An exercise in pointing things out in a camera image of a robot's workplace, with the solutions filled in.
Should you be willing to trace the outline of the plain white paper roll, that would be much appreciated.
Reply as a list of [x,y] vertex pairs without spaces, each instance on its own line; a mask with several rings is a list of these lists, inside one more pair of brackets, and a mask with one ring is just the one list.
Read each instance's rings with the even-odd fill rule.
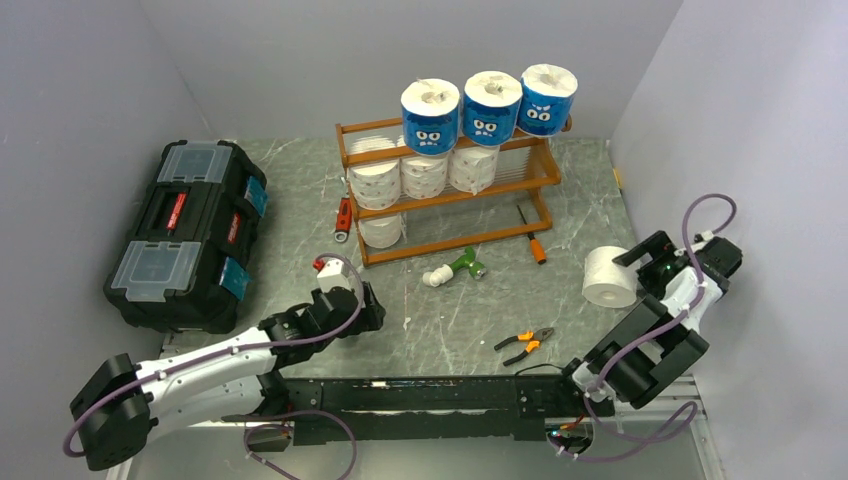
[[358,230],[367,246],[386,249],[405,235],[405,223],[402,214],[392,214],[359,220]]

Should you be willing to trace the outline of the white floral paper roll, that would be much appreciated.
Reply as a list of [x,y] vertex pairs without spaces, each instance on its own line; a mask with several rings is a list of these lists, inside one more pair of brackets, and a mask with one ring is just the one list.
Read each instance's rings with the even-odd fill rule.
[[458,191],[479,194],[494,183],[499,152],[499,147],[454,149],[448,166],[448,181]]
[[402,192],[412,199],[434,198],[447,183],[450,152],[436,156],[405,156],[400,159]]
[[[349,153],[359,154],[395,147],[395,142],[385,136],[369,136],[355,140]],[[347,178],[354,198],[363,209],[386,209],[395,204],[401,194],[399,159],[349,167]]]

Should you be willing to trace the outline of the blue paper roll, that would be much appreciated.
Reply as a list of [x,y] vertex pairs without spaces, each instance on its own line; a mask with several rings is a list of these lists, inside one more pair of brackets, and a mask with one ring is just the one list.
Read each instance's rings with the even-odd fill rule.
[[506,143],[516,128],[522,93],[521,83],[505,72],[472,75],[463,89],[463,135],[483,147]]
[[439,78],[419,79],[401,94],[405,145],[421,156],[449,153],[459,139],[461,95],[456,85]]
[[522,98],[517,128],[534,137],[551,137],[568,120],[578,79],[568,69],[551,65],[529,66],[521,75]]

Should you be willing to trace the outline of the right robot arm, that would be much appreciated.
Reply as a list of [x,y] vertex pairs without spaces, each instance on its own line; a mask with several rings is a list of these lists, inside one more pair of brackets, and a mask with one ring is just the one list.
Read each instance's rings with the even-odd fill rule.
[[708,350],[700,321],[730,287],[742,250],[723,237],[698,234],[692,245],[702,280],[684,249],[660,230],[604,265],[638,280],[644,297],[551,388],[557,411],[574,415],[589,399],[617,399],[640,409],[686,373]]

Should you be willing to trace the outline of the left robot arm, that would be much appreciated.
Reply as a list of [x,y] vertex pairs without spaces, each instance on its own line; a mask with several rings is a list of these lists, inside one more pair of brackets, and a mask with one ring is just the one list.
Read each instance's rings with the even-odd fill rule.
[[71,402],[68,436],[82,449],[65,443],[65,454],[102,471],[196,423],[272,420],[290,412],[281,369],[309,360],[336,338],[381,329],[386,315],[369,283],[311,295],[311,302],[209,347],[155,361],[134,363],[126,354],[104,361]]

